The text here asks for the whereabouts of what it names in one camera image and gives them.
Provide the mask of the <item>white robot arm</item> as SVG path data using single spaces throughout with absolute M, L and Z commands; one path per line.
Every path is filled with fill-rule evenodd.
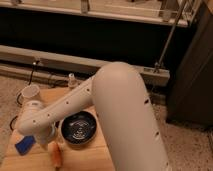
M 56 121 L 94 107 L 116 171 L 172 171 L 144 80 L 111 62 L 43 109 L 20 116 L 20 134 L 43 134 Z

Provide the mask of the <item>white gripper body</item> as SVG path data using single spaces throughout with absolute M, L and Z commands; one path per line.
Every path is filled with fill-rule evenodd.
M 54 125 L 50 125 L 34 135 L 36 142 L 44 149 L 46 149 L 48 144 L 56 137 L 57 130 Z

